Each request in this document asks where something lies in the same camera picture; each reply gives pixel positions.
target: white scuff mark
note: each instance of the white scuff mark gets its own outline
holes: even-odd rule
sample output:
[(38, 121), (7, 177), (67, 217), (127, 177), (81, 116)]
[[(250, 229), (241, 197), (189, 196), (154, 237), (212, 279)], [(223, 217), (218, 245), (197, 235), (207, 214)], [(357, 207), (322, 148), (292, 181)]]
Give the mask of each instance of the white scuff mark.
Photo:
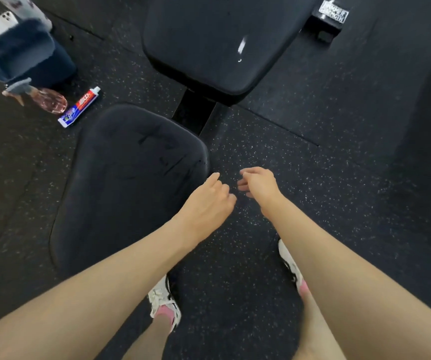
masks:
[(237, 49), (237, 53), (238, 53), (238, 54), (242, 54), (242, 53), (243, 53), (243, 50), (244, 50), (244, 47), (245, 47), (245, 42), (246, 42), (246, 40), (247, 40), (247, 36), (244, 36), (244, 37), (242, 38), (242, 41), (240, 42), (239, 48)]

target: hand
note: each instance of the hand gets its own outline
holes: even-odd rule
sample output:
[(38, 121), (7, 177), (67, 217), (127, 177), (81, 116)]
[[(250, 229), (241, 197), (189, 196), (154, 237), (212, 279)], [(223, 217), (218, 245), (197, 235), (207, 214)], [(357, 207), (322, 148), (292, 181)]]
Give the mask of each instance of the hand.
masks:
[(269, 169), (259, 166), (244, 168), (240, 174), (242, 179), (237, 182), (237, 188), (239, 191), (248, 191), (246, 196), (254, 198), (260, 205), (262, 214), (269, 218), (270, 207), (283, 197), (274, 174)]
[(220, 173), (213, 173), (196, 188), (174, 217), (193, 230), (197, 244), (217, 230), (229, 217), (236, 204), (236, 196), (229, 186), (219, 181)]

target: toothpaste tube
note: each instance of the toothpaste tube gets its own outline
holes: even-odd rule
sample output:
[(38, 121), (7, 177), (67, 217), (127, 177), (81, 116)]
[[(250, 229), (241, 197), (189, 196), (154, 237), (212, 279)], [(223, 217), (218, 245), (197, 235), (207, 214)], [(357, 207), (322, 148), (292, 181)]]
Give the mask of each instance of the toothpaste tube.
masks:
[(74, 121), (99, 96), (99, 87), (91, 88), (73, 107), (69, 108), (57, 121), (63, 127), (74, 124)]

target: forearm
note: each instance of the forearm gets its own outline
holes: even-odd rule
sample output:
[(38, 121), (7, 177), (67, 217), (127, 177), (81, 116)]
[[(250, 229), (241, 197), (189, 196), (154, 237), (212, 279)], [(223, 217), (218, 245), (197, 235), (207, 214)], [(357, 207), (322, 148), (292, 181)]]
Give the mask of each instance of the forearm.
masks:
[(93, 359), (197, 240), (173, 219), (0, 320), (0, 359)]
[(346, 357), (431, 359), (431, 309), (285, 198), (269, 209)]

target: sneaker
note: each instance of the sneaker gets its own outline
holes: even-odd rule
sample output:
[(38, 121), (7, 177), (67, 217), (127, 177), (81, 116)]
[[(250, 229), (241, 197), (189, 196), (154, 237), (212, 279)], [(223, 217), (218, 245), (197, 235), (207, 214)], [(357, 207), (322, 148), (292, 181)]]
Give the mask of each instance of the sneaker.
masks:
[(181, 321), (181, 310), (177, 305), (174, 297), (171, 294), (171, 290), (169, 289), (169, 278), (167, 275), (163, 276), (161, 280), (151, 289), (149, 294), (147, 295), (149, 298), (149, 302), (151, 303), (151, 317), (154, 318), (157, 310), (160, 306), (167, 306), (172, 311), (174, 311), (174, 321), (172, 322), (172, 328), (170, 331), (172, 332), (174, 328)]
[(289, 250), (287, 250), (287, 247), (285, 246), (285, 244), (282, 242), (281, 239), (279, 239), (278, 246), (279, 246), (279, 255), (282, 258), (282, 261), (284, 262), (287, 269), (289, 269), (290, 272), (292, 273), (292, 280), (296, 283), (297, 290), (299, 290), (299, 287), (304, 281), (303, 275), (301, 274), (301, 271), (297, 267), (294, 259), (292, 259), (291, 253), (289, 252)]

